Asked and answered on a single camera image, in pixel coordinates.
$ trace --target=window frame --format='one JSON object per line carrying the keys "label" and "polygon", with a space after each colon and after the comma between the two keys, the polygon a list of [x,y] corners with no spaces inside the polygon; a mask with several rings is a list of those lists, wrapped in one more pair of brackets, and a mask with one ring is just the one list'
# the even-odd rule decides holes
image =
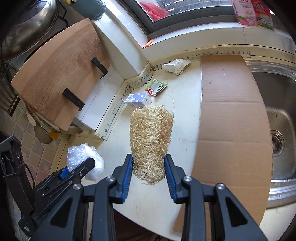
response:
{"label": "window frame", "polygon": [[153,22],[136,0],[117,0],[130,13],[149,39],[192,26],[236,22],[232,6],[215,6],[193,9],[167,16]]}

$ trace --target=metal pot lid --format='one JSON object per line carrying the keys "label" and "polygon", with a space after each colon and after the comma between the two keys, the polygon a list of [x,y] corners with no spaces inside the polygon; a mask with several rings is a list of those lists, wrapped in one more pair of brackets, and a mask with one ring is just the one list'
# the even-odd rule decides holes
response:
{"label": "metal pot lid", "polygon": [[2,44],[4,61],[35,46],[52,28],[58,15],[56,0],[36,0],[12,27]]}

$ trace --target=kitchen sink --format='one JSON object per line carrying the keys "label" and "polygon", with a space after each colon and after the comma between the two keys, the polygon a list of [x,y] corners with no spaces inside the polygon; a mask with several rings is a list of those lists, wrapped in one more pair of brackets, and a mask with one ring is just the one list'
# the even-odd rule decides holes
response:
{"label": "kitchen sink", "polygon": [[247,64],[271,129],[273,174],[267,208],[296,202],[296,69],[261,61]]}

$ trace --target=brown cardboard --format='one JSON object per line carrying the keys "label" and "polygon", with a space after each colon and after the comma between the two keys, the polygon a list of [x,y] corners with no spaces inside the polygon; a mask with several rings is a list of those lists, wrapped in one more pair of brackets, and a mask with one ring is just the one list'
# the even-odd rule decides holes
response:
{"label": "brown cardboard", "polygon": [[[272,177],[269,122],[259,89],[240,55],[202,56],[202,111],[192,176],[224,183],[260,224]],[[182,232],[184,208],[174,230]]]}

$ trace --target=blue and white box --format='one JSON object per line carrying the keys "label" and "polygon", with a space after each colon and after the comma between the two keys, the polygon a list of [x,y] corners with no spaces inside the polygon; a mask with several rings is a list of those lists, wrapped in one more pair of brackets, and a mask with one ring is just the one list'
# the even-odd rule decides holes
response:
{"label": "blue and white box", "polygon": [[146,93],[136,93],[136,94],[129,94],[125,100],[125,103],[127,103],[131,107],[144,107],[147,105],[150,105],[152,100],[149,96],[149,94]]}

